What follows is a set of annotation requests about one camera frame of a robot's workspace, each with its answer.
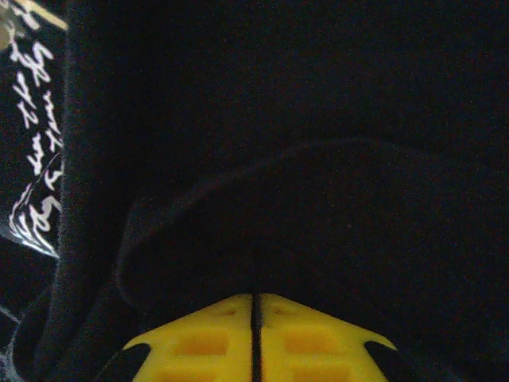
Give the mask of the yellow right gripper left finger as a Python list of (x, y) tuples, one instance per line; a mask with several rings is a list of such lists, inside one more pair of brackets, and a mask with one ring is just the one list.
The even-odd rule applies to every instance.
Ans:
[(138, 335), (123, 347), (150, 347), (134, 380), (251, 381), (251, 308), (238, 294)]

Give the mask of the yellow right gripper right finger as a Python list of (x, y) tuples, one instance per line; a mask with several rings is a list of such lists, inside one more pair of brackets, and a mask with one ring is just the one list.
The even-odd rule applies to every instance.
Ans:
[(368, 345), (384, 336), (276, 294), (260, 296), (262, 381), (389, 381)]

